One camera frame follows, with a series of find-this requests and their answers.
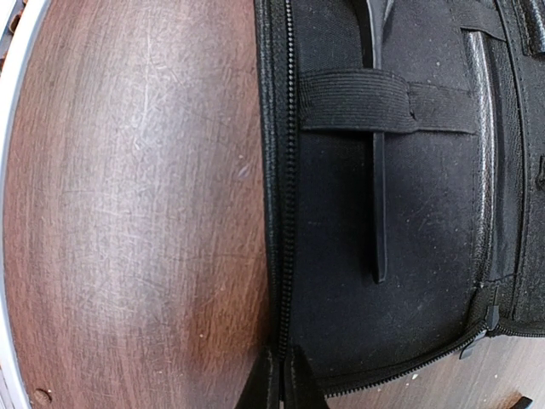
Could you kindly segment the black hair clip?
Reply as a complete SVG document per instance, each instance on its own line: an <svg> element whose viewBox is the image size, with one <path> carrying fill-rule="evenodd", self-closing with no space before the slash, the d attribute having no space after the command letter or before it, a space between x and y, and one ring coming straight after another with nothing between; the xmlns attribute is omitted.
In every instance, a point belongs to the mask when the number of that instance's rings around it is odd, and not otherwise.
<svg viewBox="0 0 545 409"><path fill-rule="evenodd" d="M533 403L534 401L531 398L521 396L510 409L531 409Z"/></svg>
<svg viewBox="0 0 545 409"><path fill-rule="evenodd" d="M382 68L382 35L387 5L383 1L354 1L359 21L363 66ZM375 132L372 140L374 230L376 237L376 271L373 280L381 284L387 277L387 214L385 178L385 137Z"/></svg>

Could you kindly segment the black zippered tool case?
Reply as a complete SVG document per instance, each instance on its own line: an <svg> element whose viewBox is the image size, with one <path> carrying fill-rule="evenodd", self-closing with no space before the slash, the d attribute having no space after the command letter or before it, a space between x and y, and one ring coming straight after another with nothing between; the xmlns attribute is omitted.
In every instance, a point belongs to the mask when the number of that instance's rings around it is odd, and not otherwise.
<svg viewBox="0 0 545 409"><path fill-rule="evenodd" d="M383 1L380 70L353 2L255 3L279 407L294 345L327 402L544 334L543 2Z"/></svg>

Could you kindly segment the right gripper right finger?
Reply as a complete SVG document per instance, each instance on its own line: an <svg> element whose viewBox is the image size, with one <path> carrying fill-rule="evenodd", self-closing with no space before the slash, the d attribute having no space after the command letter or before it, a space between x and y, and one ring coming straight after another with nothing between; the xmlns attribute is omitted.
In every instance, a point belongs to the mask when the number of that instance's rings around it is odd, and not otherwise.
<svg viewBox="0 0 545 409"><path fill-rule="evenodd" d="M303 349L292 346L284 360L284 408L329 409Z"/></svg>

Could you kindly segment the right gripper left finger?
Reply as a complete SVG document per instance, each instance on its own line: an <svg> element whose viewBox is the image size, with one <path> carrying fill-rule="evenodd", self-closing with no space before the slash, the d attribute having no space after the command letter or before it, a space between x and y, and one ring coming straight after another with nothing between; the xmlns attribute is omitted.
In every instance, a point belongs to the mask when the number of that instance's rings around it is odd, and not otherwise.
<svg viewBox="0 0 545 409"><path fill-rule="evenodd" d="M280 370L270 346L258 354L235 409L279 409Z"/></svg>

